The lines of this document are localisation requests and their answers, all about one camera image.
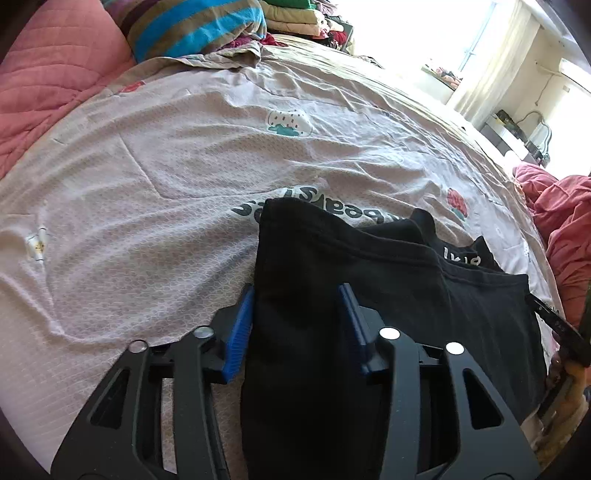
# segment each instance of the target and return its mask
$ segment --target white bed sheet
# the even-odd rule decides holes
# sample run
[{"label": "white bed sheet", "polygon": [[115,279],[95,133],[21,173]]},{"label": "white bed sheet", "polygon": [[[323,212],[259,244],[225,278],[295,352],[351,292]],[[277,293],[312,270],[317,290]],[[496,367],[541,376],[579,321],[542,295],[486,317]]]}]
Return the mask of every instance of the white bed sheet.
[{"label": "white bed sheet", "polygon": [[[469,124],[362,60],[281,40],[292,46],[265,48],[260,61],[247,48],[233,60],[135,67],[0,182],[0,407],[45,468],[129,341],[177,340],[234,302],[269,197],[312,187],[314,199],[368,210],[342,215],[352,225],[426,209],[440,238],[467,245],[483,235],[505,271],[527,273],[560,309],[519,191]],[[278,128],[284,116],[297,127]],[[453,211],[450,189],[467,215]],[[43,262],[25,244],[40,228]],[[239,386],[215,392],[234,480],[246,478]]]}]

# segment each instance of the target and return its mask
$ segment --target crumpled pink bedding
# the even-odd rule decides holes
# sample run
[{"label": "crumpled pink bedding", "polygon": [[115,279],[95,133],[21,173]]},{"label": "crumpled pink bedding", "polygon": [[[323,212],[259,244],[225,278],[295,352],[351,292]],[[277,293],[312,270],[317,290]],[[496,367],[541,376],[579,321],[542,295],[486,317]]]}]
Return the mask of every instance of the crumpled pink bedding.
[{"label": "crumpled pink bedding", "polygon": [[578,326],[591,280],[591,178],[571,175],[557,180],[528,163],[513,172],[547,245],[566,319]]},{"label": "crumpled pink bedding", "polygon": [[57,121],[133,65],[100,0],[48,0],[0,64],[0,179]]}]

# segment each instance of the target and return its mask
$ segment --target folded black clothing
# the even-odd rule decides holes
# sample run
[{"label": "folded black clothing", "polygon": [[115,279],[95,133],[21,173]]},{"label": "folded black clothing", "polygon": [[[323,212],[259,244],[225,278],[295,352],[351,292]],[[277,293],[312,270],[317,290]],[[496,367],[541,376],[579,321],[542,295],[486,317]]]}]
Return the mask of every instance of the folded black clothing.
[{"label": "folded black clothing", "polygon": [[250,480],[372,476],[385,387],[350,358],[337,314],[345,282],[416,342],[462,343],[518,422],[538,406],[546,368],[528,277],[500,271],[484,239],[442,242],[423,210],[357,229],[290,198],[267,200],[259,228],[241,398]]}]

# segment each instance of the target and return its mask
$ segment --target white curtain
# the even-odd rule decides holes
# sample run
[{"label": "white curtain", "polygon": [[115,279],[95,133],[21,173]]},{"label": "white curtain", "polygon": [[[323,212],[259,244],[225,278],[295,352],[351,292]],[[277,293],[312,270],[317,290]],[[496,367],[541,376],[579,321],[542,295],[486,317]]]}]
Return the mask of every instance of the white curtain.
[{"label": "white curtain", "polygon": [[483,51],[447,105],[480,129],[515,79],[539,28],[521,0],[500,2],[481,40]]}]

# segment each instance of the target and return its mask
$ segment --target blue gripper pad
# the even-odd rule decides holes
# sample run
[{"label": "blue gripper pad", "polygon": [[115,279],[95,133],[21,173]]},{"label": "blue gripper pad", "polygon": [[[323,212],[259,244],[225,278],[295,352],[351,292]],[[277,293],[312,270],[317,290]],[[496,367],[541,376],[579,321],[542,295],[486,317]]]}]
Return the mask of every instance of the blue gripper pad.
[{"label": "blue gripper pad", "polygon": [[254,310],[255,289],[247,286],[235,307],[238,307],[235,322],[224,341],[224,365],[222,377],[229,382],[240,371],[242,358],[248,344],[248,337],[251,332],[252,314]]}]

